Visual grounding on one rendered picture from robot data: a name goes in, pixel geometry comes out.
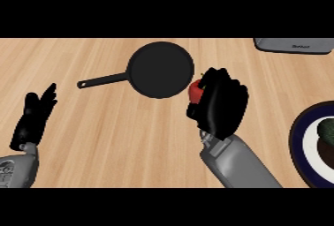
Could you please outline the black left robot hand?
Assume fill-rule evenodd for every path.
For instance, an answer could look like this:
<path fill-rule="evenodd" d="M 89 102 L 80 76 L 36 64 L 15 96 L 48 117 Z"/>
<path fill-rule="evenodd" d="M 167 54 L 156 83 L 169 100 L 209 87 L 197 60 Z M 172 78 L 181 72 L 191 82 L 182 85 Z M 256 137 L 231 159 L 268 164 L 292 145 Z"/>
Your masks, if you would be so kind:
<path fill-rule="evenodd" d="M 12 150 L 21 151 L 20 146 L 29 142 L 39 145 L 57 103 L 55 83 L 51 84 L 42 96 L 36 93 L 27 94 L 24 113 L 17 123 L 17 129 L 9 144 Z"/>

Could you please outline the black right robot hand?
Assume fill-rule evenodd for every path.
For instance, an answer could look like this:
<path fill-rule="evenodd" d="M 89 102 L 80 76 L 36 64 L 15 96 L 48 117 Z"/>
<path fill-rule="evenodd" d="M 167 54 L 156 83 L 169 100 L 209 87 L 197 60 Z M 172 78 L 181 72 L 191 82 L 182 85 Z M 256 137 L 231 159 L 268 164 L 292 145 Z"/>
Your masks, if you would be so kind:
<path fill-rule="evenodd" d="M 198 104 L 190 102 L 187 116 L 197 121 L 197 127 L 224 140 L 240 128 L 249 105 L 249 88 L 232 79 L 228 70 L 210 68 L 200 79 L 204 89 Z"/>

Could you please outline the red bell pepper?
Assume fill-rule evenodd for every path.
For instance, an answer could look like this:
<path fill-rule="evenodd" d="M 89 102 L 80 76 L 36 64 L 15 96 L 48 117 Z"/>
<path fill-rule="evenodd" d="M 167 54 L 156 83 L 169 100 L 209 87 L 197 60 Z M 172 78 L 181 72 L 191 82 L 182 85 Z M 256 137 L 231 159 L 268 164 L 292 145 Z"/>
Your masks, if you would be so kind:
<path fill-rule="evenodd" d="M 188 89 L 190 102 L 194 104 L 200 103 L 204 89 L 198 87 L 200 79 L 191 84 Z"/>

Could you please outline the black frying pan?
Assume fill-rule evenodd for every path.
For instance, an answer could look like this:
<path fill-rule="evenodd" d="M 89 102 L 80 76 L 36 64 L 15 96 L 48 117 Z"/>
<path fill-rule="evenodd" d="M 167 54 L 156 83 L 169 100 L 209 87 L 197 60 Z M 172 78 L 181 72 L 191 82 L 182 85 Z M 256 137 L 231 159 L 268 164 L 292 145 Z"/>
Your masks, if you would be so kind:
<path fill-rule="evenodd" d="M 178 44 L 157 41 L 138 49 L 125 72 L 77 82 L 79 88 L 101 86 L 128 80 L 135 90 L 150 98 L 170 98 L 188 87 L 196 63 Z"/>

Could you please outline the dark blue rimmed plate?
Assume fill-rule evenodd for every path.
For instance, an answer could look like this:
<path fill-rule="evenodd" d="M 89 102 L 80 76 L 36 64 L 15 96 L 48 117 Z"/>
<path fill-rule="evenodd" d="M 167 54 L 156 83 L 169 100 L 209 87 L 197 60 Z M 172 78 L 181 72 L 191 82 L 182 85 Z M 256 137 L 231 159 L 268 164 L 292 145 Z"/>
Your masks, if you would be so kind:
<path fill-rule="evenodd" d="M 290 155 L 300 177 L 312 188 L 334 188 L 334 169 L 318 153 L 318 124 L 334 119 L 334 101 L 312 105 L 297 116 L 289 136 Z"/>

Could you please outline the dark green vegetable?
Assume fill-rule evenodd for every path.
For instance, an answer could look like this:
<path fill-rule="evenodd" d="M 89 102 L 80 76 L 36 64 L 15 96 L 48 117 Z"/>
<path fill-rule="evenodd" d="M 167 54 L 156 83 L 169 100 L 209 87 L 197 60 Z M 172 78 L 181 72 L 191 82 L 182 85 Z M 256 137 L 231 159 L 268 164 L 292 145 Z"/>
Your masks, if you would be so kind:
<path fill-rule="evenodd" d="M 334 146 L 334 118 L 327 118 L 320 122 L 318 136 L 331 146 Z"/>

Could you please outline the grey appliance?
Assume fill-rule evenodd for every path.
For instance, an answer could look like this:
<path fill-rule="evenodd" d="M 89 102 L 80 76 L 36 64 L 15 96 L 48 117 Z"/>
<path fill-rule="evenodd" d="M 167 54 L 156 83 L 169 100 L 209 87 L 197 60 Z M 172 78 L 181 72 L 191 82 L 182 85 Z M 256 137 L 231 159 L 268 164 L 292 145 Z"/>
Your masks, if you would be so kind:
<path fill-rule="evenodd" d="M 262 51 L 299 54 L 329 54 L 334 50 L 334 38 L 255 38 Z"/>

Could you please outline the dark brown food item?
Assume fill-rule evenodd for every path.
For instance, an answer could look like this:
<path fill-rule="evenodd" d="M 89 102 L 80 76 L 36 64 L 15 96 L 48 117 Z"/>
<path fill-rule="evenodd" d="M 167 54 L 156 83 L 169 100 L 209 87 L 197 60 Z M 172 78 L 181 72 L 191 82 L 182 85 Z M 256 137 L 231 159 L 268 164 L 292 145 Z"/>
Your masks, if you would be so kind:
<path fill-rule="evenodd" d="M 323 162 L 334 169 L 334 146 L 323 139 L 318 140 L 318 154 Z"/>

